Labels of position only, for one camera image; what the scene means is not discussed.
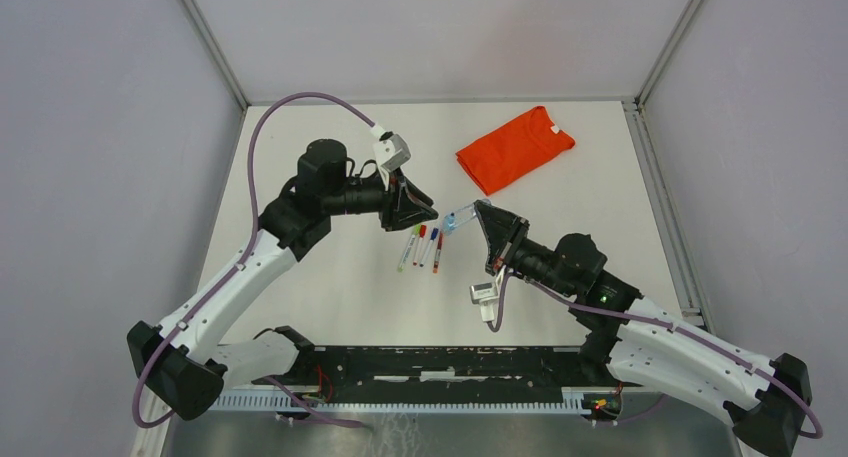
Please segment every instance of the red marker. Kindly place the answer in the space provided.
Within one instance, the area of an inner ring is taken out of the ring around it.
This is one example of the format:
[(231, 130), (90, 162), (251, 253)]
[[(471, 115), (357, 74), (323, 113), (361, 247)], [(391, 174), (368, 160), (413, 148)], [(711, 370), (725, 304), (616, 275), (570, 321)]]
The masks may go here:
[(421, 245), (421, 241), (424, 240), (424, 236), (427, 235), (427, 226), (421, 224), (421, 230), (418, 231), (418, 240), (415, 241), (415, 248), (412, 249), (412, 266), (415, 267), (418, 265), (418, 246)]
[(445, 238), (445, 233), (439, 234), (439, 243), (436, 244), (436, 257), (433, 258), (433, 273), (439, 273), (439, 257), (442, 256), (442, 239)]

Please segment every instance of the gray floor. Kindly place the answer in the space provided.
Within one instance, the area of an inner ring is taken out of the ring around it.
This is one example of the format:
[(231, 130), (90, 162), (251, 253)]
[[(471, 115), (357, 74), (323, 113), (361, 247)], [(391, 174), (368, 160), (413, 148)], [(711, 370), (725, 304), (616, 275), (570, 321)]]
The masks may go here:
[[(627, 396), (625, 415), (656, 397)], [(736, 456), (729, 429), (708, 414), (668, 399), (650, 418), (616, 428), (592, 429), (570, 415), (344, 415), (374, 430), (327, 425), (289, 427), (273, 415), (208, 412), (172, 427), (165, 455), (418, 457)]]

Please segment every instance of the white wall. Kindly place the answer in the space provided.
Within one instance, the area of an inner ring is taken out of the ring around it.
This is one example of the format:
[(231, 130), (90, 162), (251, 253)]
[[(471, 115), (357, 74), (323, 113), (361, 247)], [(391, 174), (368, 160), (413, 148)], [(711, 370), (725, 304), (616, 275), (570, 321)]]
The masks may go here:
[(845, 2), (708, 0), (647, 104), (720, 335), (810, 367), (797, 457), (848, 448)]
[(688, 0), (197, 0), (248, 98), (633, 96)]
[(126, 332), (194, 290), (239, 112), (178, 0), (0, 22), (0, 453), (126, 455)]

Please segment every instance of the folded orange cloth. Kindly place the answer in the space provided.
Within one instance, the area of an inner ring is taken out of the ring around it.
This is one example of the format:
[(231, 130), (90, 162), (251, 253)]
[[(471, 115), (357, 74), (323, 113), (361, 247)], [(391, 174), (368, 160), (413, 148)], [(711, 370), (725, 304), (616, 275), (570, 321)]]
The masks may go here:
[(574, 147), (543, 106), (533, 107), (456, 153), (459, 165), (486, 195)]

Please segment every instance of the white table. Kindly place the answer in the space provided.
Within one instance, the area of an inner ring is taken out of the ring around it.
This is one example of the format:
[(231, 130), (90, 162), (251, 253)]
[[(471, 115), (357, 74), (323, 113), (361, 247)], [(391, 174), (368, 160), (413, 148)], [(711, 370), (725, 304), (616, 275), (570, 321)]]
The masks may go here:
[[(530, 221), (530, 238), (549, 247), (589, 233), (609, 257), (606, 269), (679, 315), (668, 263), (621, 104), (617, 102), (393, 104), (359, 108), (408, 142), (404, 173), (435, 200), (440, 217), (482, 198), (454, 153), (534, 105), (545, 105), (577, 145), (491, 197)], [(221, 268), (250, 229), (246, 160), (250, 134), (266, 107), (251, 107), (227, 180), (202, 281)], [(256, 151), (260, 211), (295, 174), (309, 142), (344, 143), (357, 168), (372, 158), (368, 128), (334, 105), (279, 109)], [(326, 345), (580, 345), (586, 329), (567, 309), (518, 280), (507, 292), (503, 328), (491, 333), (471, 305), (470, 284), (486, 282), (479, 224), (445, 239), (432, 267), (398, 273), (408, 231), (385, 233), (376, 215), (334, 217), (333, 231), (274, 282), (233, 325), (225, 342), (265, 327), (291, 325)]]

